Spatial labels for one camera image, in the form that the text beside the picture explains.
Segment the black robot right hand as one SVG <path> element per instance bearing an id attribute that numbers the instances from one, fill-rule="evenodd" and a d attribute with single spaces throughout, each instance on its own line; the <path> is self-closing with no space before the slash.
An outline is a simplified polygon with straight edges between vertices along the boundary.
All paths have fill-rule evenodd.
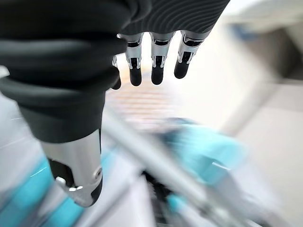
<path id="1" fill-rule="evenodd" d="M 17 102 L 41 142 L 55 181 L 80 206 L 102 190 L 100 130 L 106 91 L 119 89 L 124 53 L 142 81 L 142 36 L 151 35 L 151 80 L 163 80 L 169 44 L 182 33 L 176 78 L 185 77 L 226 0 L 3 0 L 1 93 Z"/>

